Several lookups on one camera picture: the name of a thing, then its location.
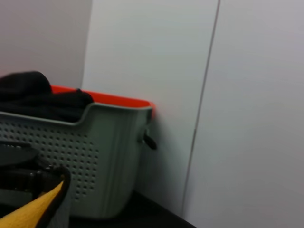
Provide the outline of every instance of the white cabinet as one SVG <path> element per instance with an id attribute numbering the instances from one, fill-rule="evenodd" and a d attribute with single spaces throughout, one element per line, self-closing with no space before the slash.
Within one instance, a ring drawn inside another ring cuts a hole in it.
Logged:
<path id="1" fill-rule="evenodd" d="M 184 215 L 198 228 L 303 227 L 303 8 L 222 1 Z"/>

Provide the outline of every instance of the black object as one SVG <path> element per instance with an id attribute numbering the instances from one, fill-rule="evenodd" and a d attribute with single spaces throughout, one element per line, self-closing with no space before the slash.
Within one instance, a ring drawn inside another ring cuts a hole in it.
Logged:
<path id="1" fill-rule="evenodd" d="M 40 72 L 15 73 L 0 78 L 0 111 L 45 119 L 77 122 L 94 102 L 80 89 L 53 94 Z"/>
<path id="2" fill-rule="evenodd" d="M 107 221 L 70 219 L 70 228 L 195 228 L 143 195 L 134 192 L 122 213 Z"/>
<path id="3" fill-rule="evenodd" d="M 0 169 L 33 161 L 38 153 L 26 143 L 0 141 Z"/>
<path id="4" fill-rule="evenodd" d="M 40 217 L 36 228 L 48 227 L 65 200 L 71 175 L 65 167 L 53 168 L 38 156 L 38 151 L 27 143 L 0 142 L 0 188 L 32 193 L 33 200 L 42 192 L 49 192 L 63 182 L 59 193 Z M 0 218 L 16 208 L 0 205 Z"/>
<path id="5" fill-rule="evenodd" d="M 157 150 L 156 142 L 154 141 L 153 138 L 148 136 L 146 133 L 143 135 L 143 140 L 152 150 Z"/>

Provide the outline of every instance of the black countertop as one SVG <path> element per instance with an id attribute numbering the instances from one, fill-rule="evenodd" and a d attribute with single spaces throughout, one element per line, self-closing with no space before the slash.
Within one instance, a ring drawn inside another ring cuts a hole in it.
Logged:
<path id="1" fill-rule="evenodd" d="M 123 212 L 108 221 L 70 219 L 70 228 L 195 228 L 158 204 L 134 193 Z"/>

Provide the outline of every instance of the yellow cloth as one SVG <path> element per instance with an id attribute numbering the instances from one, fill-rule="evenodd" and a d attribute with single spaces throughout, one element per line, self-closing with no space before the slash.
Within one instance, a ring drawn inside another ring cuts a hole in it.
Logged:
<path id="1" fill-rule="evenodd" d="M 41 216 L 59 193 L 61 182 L 52 191 L 0 219 L 0 228 L 35 228 Z"/>

